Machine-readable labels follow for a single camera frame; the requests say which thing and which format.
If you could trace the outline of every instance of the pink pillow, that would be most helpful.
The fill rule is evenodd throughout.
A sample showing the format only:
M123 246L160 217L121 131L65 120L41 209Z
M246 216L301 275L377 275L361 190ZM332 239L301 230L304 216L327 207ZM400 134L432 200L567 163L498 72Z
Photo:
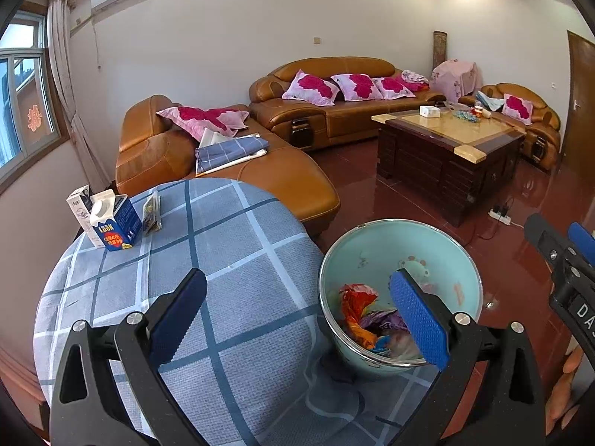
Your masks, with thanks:
M531 115L533 114L533 102L520 97L504 94L504 108L502 113L505 116L520 120L525 125L531 125Z
M405 87L401 82L392 77L378 77L372 82L385 100L394 100L401 97L415 97L415 94Z
M305 100L316 106L334 106L337 94L336 85L300 70L282 98Z
M237 129L231 129L231 127L219 120L219 116L223 114L219 112L220 110L225 109L202 110L194 107L169 107L160 110L157 115L170 119L197 141L202 139L205 128L227 137L233 137L236 135Z
M208 109L207 112L218 118L230 129L246 129L248 127L244 124L244 121L248 118L250 113L245 110Z
M345 96L345 102L383 99L369 75L339 74L332 76L331 79L338 83Z

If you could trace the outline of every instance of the tissue box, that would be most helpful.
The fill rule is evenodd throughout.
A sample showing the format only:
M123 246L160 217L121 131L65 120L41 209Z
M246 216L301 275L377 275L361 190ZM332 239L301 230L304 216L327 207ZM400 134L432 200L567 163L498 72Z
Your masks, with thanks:
M421 106L419 115L423 117L440 117L440 109L434 106Z

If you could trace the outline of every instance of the juice carton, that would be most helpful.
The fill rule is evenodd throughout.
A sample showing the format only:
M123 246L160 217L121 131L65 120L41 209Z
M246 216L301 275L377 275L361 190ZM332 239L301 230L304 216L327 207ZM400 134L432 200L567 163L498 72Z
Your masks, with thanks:
M92 198L89 221L108 251L132 248L142 223L127 194L106 190Z
M89 185L83 186L78 190L74 190L70 193L70 196L66 198L66 202L70 206L70 210L74 213L78 224L82 227L87 236L91 240L91 243L95 245L95 248L103 248L103 241L93 229L93 226L89 223L89 216L91 213L91 207L93 202L91 201Z

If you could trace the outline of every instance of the wooden coffee table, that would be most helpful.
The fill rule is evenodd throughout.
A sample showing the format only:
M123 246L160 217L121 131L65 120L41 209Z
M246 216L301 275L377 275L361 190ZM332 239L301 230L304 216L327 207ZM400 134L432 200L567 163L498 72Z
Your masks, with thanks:
M429 196L454 226L512 179L525 138L524 129L493 117L471 123L448 110L433 119L412 110L372 120L380 123L377 173Z

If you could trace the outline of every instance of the blue carton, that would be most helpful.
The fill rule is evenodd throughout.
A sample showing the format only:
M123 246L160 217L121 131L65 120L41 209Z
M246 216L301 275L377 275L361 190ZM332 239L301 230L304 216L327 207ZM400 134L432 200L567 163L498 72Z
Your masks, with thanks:
M141 233L142 222L128 195L112 190L93 196L89 222L109 251L132 248Z

